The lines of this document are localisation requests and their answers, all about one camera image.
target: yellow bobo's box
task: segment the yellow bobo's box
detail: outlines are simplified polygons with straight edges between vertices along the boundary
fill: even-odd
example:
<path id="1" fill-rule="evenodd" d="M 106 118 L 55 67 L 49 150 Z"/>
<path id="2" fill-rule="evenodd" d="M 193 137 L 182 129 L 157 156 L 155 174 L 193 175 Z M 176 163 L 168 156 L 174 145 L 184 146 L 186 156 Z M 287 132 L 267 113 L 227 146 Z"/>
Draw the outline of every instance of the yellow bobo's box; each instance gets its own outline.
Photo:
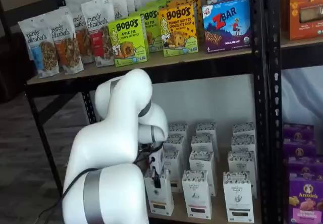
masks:
<path id="1" fill-rule="evenodd" d="M 198 52 L 196 3 L 158 11 L 164 56 Z"/>
<path id="2" fill-rule="evenodd" d="M 197 38 L 198 40 L 203 41 L 203 35 L 204 35 L 203 17 L 202 17 L 202 14 L 200 14 L 200 12 L 202 11 L 201 0 L 172 0 L 167 5 L 168 7 L 175 7 L 178 5 L 184 5 L 187 3 L 194 3 L 194 2 L 196 4 L 196 8 L 194 8 L 194 10 L 196 11 L 196 28 L 198 29 Z"/>

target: green bobo's box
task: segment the green bobo's box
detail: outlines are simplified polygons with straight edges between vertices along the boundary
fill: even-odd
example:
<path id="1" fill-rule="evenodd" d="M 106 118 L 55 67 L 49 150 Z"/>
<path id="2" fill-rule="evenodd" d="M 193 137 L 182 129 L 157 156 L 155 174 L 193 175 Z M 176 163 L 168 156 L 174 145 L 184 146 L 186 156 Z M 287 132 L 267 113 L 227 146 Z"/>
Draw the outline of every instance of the green bobo's box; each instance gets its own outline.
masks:
<path id="1" fill-rule="evenodd" d="M 149 52 L 162 51 L 163 49 L 162 36 L 158 25 L 158 9 L 159 5 L 152 5 L 132 13 L 132 15 L 144 17 Z"/>
<path id="2" fill-rule="evenodd" d="M 117 67 L 149 59 L 144 19 L 140 15 L 112 21 L 108 27 Z"/>

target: blue z bar box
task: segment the blue z bar box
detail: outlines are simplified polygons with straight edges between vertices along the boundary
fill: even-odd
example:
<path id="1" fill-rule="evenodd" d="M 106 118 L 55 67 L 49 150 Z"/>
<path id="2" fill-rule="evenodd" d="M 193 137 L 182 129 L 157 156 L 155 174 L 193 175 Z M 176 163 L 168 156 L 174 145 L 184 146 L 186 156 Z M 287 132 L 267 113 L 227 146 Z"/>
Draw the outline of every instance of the blue z bar box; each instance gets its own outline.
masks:
<path id="1" fill-rule="evenodd" d="M 229 0 L 202 8 L 208 53 L 250 46 L 249 0 Z"/>

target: white wall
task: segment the white wall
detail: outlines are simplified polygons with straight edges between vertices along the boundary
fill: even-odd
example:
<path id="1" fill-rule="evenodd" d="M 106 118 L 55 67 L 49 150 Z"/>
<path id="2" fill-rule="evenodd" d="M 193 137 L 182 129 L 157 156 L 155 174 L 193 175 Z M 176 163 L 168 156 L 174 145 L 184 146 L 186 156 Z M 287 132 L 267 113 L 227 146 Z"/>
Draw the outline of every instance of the white wall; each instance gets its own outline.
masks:
<path id="1" fill-rule="evenodd" d="M 66 0 L 67 3 L 86 1 L 89 0 Z M 164 109 L 169 122 L 187 121 L 193 126 L 197 120 L 217 121 L 222 147 L 231 143 L 234 123 L 254 121 L 250 75 L 155 84 L 153 101 Z"/>

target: white cloth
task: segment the white cloth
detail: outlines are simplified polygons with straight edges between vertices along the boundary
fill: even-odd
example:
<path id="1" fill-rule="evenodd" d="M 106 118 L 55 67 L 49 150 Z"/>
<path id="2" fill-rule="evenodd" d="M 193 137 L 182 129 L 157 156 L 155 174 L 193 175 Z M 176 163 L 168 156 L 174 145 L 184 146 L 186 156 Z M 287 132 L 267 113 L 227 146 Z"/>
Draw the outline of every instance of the white cloth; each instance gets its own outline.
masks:
<path id="1" fill-rule="evenodd" d="M 314 125 L 323 153 L 323 66 L 282 71 L 283 122 Z"/>

